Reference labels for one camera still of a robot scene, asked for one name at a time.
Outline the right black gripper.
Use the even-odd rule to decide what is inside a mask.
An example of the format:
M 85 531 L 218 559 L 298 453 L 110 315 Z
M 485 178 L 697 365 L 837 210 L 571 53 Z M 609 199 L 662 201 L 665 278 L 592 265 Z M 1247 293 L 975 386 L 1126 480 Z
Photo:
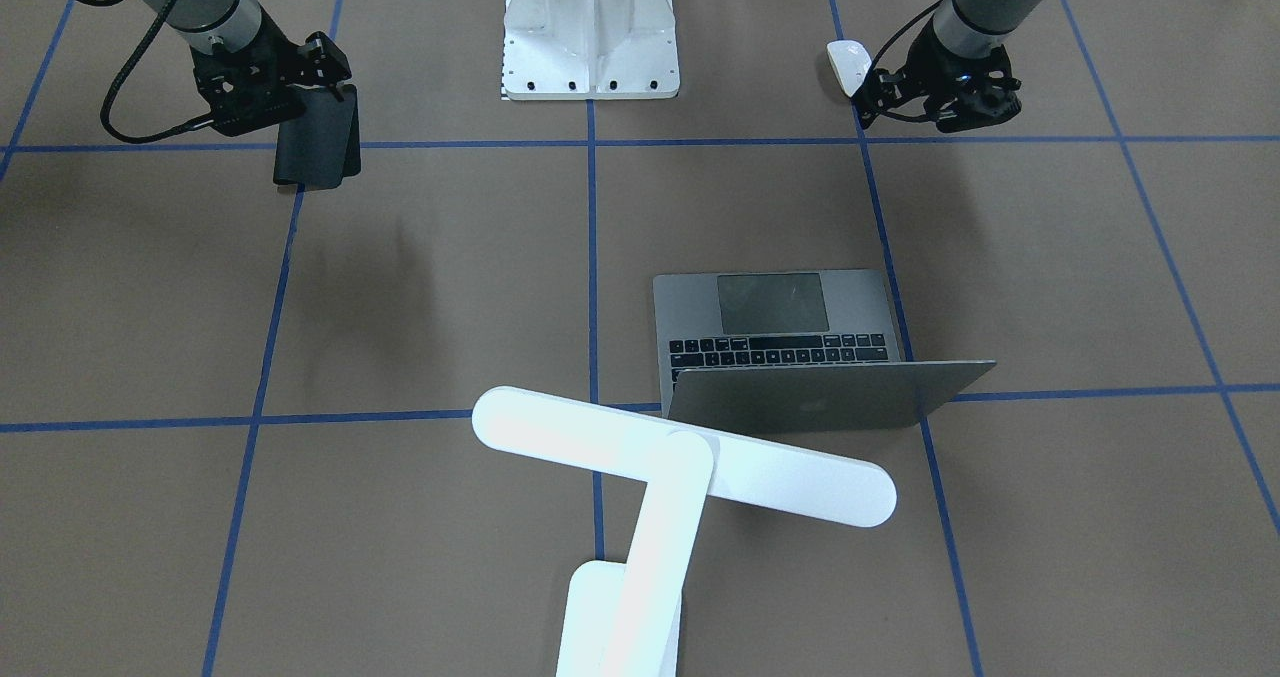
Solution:
M 192 51 L 193 76 L 216 133 L 247 134 L 306 116 L 307 100 L 352 106 L 348 58 L 329 35 L 291 42 L 280 29 L 260 29 L 244 49 Z

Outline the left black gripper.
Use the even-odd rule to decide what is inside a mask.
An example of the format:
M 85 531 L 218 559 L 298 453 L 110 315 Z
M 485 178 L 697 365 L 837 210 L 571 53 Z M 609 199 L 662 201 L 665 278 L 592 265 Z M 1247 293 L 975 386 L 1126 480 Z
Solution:
M 1021 81 L 1012 76 L 1009 52 L 997 45 L 986 58 L 960 58 L 947 51 L 933 29 L 922 29 L 900 70 L 872 70 L 854 95 L 861 129 L 877 118 L 905 124 L 933 124 L 940 133 L 1001 125 L 1021 113 Z

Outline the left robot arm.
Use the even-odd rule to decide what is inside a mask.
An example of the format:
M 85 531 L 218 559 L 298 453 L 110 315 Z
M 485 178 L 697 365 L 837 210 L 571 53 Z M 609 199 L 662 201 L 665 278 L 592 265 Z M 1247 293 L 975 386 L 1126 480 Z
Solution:
M 883 120 L 942 134 L 1006 124 L 1021 111 L 1021 81 L 1005 42 L 1046 0 L 938 0 L 870 59 L 851 95 L 863 129 Z

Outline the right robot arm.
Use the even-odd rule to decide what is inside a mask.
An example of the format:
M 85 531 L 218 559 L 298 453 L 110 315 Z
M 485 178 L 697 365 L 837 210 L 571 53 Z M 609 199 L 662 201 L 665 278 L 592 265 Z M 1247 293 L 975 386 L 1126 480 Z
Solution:
M 125 0 L 100 1 L 100 6 L 122 1 Z M 329 35 L 312 33 L 294 44 L 257 0 L 140 1 L 152 8 L 156 17 L 102 100 L 100 122 L 113 138 L 127 145 L 150 145 L 206 127 L 233 138 L 288 122 L 301 134 L 358 138 L 349 61 Z M 113 125 L 113 108 L 164 26 L 188 44 L 195 83 L 207 111 L 160 133 L 123 133 Z

